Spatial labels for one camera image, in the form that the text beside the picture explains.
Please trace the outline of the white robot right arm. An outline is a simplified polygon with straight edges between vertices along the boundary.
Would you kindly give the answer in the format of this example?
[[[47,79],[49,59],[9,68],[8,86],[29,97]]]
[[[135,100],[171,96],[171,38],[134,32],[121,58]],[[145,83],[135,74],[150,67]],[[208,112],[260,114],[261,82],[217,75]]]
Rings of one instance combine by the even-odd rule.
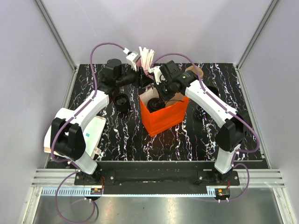
[[[247,112],[238,112],[227,105],[200,81],[198,74],[180,70],[173,61],[155,66],[149,72],[153,73],[155,87],[163,100],[168,101],[181,93],[197,103],[218,125],[215,141],[219,150],[212,179],[214,183],[223,185],[229,179],[228,172],[233,168],[235,153],[248,132],[244,125],[249,118]]]

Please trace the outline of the orange paper bag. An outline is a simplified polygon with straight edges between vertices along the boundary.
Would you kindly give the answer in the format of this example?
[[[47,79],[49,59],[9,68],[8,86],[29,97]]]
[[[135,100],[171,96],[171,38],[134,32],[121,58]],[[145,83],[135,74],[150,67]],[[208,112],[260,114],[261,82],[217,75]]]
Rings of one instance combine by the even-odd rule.
[[[156,88],[150,88],[139,96],[142,124],[151,137],[181,123],[189,104],[188,97],[176,93],[165,108],[150,112],[147,108],[149,100],[158,97]]]

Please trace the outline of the black coffee cup lid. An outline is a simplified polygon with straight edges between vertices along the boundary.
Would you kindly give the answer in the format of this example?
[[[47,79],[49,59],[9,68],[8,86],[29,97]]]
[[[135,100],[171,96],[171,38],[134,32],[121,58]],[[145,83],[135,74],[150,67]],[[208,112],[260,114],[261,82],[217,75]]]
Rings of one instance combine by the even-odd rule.
[[[165,108],[165,102],[159,98],[152,98],[148,101],[147,108],[150,113],[156,112],[158,110]]]

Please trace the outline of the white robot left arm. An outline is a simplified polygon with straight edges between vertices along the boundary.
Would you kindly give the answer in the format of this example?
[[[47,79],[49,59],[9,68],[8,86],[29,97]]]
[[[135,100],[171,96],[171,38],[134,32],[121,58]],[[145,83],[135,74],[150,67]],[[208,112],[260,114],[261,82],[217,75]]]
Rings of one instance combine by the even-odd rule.
[[[84,178],[89,184],[97,184],[101,173],[96,170],[97,162],[85,150],[83,132],[99,111],[113,102],[121,87],[132,84],[142,88],[144,79],[148,79],[148,74],[141,65],[135,69],[131,65],[124,68],[119,59],[108,60],[89,97],[76,110],[69,110],[69,115],[53,119],[50,126],[51,157],[58,153],[63,157],[61,162],[71,162],[85,173]]]

